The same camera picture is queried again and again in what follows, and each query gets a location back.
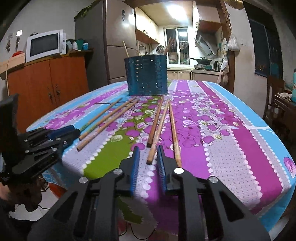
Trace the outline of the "pale bamboo chopstick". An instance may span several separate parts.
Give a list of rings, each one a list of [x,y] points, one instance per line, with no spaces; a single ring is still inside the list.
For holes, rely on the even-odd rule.
[[[84,132],[79,136],[79,140],[83,140],[87,135],[89,135],[91,132],[93,132],[97,127],[99,127],[103,122],[105,122],[107,119],[109,119],[111,116],[113,116],[115,113],[117,113],[119,110],[126,107],[129,103],[131,103],[133,100],[135,100],[136,97],[131,98],[130,100],[124,102],[119,107],[114,109],[112,112],[106,114],[104,117],[102,117],[100,120],[98,120],[88,131]],[[95,120],[97,120],[99,117],[101,117],[103,114],[105,114],[111,107],[113,107],[115,103],[113,103],[111,106],[107,107],[104,111],[100,112],[96,117],[94,117],[92,120],[90,120],[85,127],[82,129],[85,130],[90,124],[92,124]]]
[[[105,122],[103,122],[99,127],[97,127],[93,132],[91,132],[89,135],[87,135],[83,140],[79,142],[76,149],[77,151],[81,151],[88,143],[90,143],[98,134],[100,134],[103,130],[105,130],[112,122],[117,120],[121,115],[123,115],[126,111],[128,111],[132,106],[134,106],[139,101],[138,98],[133,100],[131,103],[129,103],[126,107],[119,110],[117,113],[115,113],[113,116],[111,116],[109,119],[107,119]]]
[[[122,97],[121,97],[121,98],[118,98],[117,100],[115,100],[115,101],[112,102],[112,103],[109,103],[107,107],[111,106],[113,103],[115,103],[115,105],[116,105],[116,104],[118,104],[121,100],[122,100]],[[80,130],[81,130],[81,134],[83,134],[84,132],[88,131],[88,130],[89,130],[89,129],[90,129],[90,128],[91,128],[91,127],[92,127],[92,126],[98,121],[98,120],[100,120],[100,119],[101,119],[102,117],[104,117],[106,114],[112,112],[112,111],[114,110],[113,107],[111,107],[111,108],[110,108],[105,114],[103,114],[101,117],[99,117],[97,120],[95,120],[92,124],[90,124],[85,130],[82,131],[82,129],[85,127],[85,125],[86,125],[90,120],[89,120],[85,125],[83,125],[82,128],[80,129]]]

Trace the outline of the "long tan chopstick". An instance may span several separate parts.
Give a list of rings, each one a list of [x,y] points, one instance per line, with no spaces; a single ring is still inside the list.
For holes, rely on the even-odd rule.
[[[181,153],[180,153],[180,146],[178,142],[178,135],[176,131],[176,124],[174,119],[173,107],[171,105],[171,101],[169,101],[169,108],[170,108],[170,123],[171,123],[171,133],[172,133],[172,140],[173,140],[173,148],[174,148],[174,156],[177,162],[178,167],[182,166],[181,160]]]

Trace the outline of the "metal perforated utensil holder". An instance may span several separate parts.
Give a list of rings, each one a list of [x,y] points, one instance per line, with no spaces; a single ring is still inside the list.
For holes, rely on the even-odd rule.
[[[167,57],[165,55],[125,58],[125,71],[130,96],[168,93]]]

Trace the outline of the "light wooden chopstick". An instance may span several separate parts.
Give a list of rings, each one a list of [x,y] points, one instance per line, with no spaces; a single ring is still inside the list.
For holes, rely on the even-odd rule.
[[[127,58],[129,58],[130,56],[129,56],[129,53],[127,51],[127,47],[126,47],[125,41],[122,41],[122,44],[123,44],[123,47],[125,49],[126,56],[127,56]]]

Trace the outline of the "dark brown chopstick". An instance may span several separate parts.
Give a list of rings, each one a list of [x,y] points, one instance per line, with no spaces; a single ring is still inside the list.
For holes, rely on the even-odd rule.
[[[148,148],[150,148],[152,146],[152,142],[153,142],[153,139],[154,139],[154,134],[155,134],[156,127],[157,127],[157,124],[158,124],[159,114],[161,112],[163,101],[164,101],[164,97],[161,98],[161,100],[159,102],[159,105],[158,105],[158,109],[157,109],[156,115],[154,117],[154,122],[152,124],[152,128],[151,128],[151,131],[149,133],[149,138],[148,138],[148,141],[147,141],[147,147]]]

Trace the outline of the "kitchen window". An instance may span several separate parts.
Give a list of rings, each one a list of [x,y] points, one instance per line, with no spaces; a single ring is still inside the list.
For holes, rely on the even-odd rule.
[[[168,50],[169,65],[189,65],[189,36],[187,28],[166,28],[165,36],[171,43]]]

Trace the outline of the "orange wooden cabinet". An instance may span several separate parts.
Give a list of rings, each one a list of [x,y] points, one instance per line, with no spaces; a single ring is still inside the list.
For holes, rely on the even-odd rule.
[[[93,50],[45,57],[8,71],[9,94],[18,94],[20,132],[63,104],[89,92],[86,68]]]

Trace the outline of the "white microwave oven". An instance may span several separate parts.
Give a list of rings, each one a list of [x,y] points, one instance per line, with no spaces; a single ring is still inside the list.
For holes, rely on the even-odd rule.
[[[26,63],[51,55],[66,54],[66,34],[62,29],[36,34],[27,38]]]

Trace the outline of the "bronze refrigerator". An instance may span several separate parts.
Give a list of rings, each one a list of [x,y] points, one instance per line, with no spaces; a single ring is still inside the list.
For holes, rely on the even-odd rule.
[[[75,39],[93,49],[86,74],[90,90],[126,80],[122,41],[130,57],[136,56],[134,9],[122,1],[94,1],[74,18]]]

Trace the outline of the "steel electric kettle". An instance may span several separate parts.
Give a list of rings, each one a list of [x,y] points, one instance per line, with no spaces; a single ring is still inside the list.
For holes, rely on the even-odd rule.
[[[213,64],[213,70],[216,72],[220,71],[220,62],[219,61],[215,61]]]

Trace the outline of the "black wok on stove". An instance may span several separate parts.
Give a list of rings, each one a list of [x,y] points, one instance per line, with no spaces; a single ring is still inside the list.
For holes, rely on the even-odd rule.
[[[199,59],[190,57],[190,59],[193,59],[193,60],[197,61],[197,63],[200,64],[200,65],[210,65],[211,61],[212,61],[212,60],[206,59],[205,57],[202,57],[202,58],[199,58]]]

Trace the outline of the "white plastic bag hanging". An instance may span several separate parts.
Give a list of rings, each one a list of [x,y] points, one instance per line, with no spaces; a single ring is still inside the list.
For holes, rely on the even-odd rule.
[[[235,37],[234,34],[230,34],[229,41],[228,41],[228,50],[233,52],[239,52],[240,51],[240,45]]]

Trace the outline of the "range hood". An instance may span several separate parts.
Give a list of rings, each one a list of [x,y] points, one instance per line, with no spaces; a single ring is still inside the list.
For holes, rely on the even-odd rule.
[[[217,42],[214,34],[198,30],[195,45],[202,51],[205,57],[214,58],[217,56]]]

